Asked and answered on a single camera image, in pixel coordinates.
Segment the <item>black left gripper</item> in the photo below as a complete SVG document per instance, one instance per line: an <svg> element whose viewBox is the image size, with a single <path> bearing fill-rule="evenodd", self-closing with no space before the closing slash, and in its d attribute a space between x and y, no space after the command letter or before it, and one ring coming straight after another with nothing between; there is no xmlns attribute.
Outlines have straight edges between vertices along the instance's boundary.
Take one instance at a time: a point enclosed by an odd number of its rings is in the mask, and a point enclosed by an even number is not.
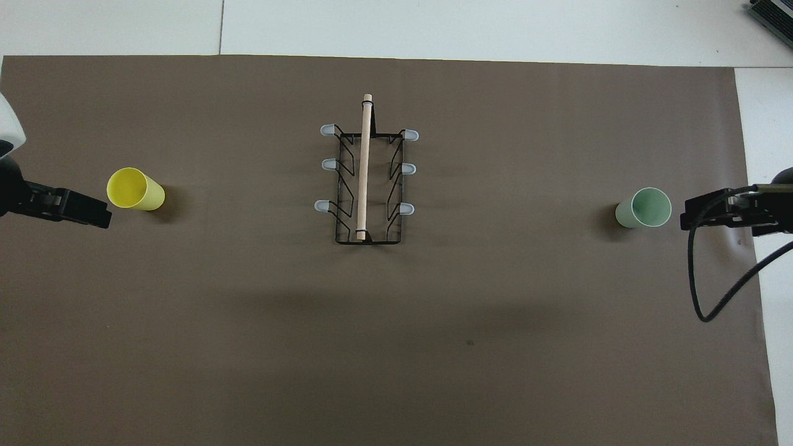
<svg viewBox="0 0 793 446"><path fill-rule="evenodd" d="M25 182L22 170L12 158L0 160L0 217L16 211L28 200L28 216L49 221L71 221L101 229L110 226L108 204L65 188L53 188L34 181Z"/></svg>

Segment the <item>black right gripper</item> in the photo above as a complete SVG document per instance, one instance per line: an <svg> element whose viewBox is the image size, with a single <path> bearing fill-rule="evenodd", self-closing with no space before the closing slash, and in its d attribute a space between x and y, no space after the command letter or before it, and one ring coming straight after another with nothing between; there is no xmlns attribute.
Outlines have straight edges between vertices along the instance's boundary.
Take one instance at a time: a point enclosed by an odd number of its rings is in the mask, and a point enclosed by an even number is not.
<svg viewBox="0 0 793 446"><path fill-rule="evenodd" d="M750 209L756 198L764 211ZM793 234L793 167L779 172L770 184L757 185L757 189L714 190L686 200L680 229L689 231L694 226L748 227L754 237L777 232Z"/></svg>

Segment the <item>pale green plastic cup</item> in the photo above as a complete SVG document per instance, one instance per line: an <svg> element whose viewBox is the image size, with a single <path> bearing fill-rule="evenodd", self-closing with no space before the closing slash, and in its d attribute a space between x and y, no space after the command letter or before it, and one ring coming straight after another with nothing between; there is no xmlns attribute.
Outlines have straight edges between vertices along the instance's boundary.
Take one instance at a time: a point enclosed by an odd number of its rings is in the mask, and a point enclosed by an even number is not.
<svg viewBox="0 0 793 446"><path fill-rule="evenodd" d="M618 203L615 218L620 225L629 229L660 227L672 215L672 204L663 190L646 187L637 190L631 197Z"/></svg>

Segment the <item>yellow plastic cup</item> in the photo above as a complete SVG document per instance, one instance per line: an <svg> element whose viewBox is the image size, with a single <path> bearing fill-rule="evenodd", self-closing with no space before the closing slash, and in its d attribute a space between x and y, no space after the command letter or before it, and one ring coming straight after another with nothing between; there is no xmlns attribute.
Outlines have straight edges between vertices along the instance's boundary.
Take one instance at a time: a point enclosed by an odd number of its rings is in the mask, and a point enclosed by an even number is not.
<svg viewBox="0 0 793 446"><path fill-rule="evenodd" d="M133 167L119 169L110 176L107 196L114 206L138 211L156 211L166 201L164 187Z"/></svg>

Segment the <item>grey ribbed device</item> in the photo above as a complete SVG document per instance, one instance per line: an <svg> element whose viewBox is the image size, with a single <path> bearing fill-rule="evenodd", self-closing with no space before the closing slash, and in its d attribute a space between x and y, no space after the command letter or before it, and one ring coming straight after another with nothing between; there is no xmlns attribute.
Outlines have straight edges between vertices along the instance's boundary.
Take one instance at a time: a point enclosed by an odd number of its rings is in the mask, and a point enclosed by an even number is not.
<svg viewBox="0 0 793 446"><path fill-rule="evenodd" d="M748 13L757 22L782 34L793 35L793 0L748 0Z"/></svg>

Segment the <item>brown table mat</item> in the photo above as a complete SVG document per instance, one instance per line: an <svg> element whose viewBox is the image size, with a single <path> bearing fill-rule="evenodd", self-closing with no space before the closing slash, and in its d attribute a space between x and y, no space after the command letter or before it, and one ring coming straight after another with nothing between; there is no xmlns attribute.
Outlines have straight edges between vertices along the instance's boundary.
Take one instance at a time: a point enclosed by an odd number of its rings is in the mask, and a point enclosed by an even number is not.
<svg viewBox="0 0 793 446"><path fill-rule="evenodd" d="M692 308L688 198L747 183L730 68L6 57L26 178L107 230L0 218L0 446L774 446L759 285ZM405 146L402 241L347 246L337 124ZM660 227L615 209L654 187Z"/></svg>

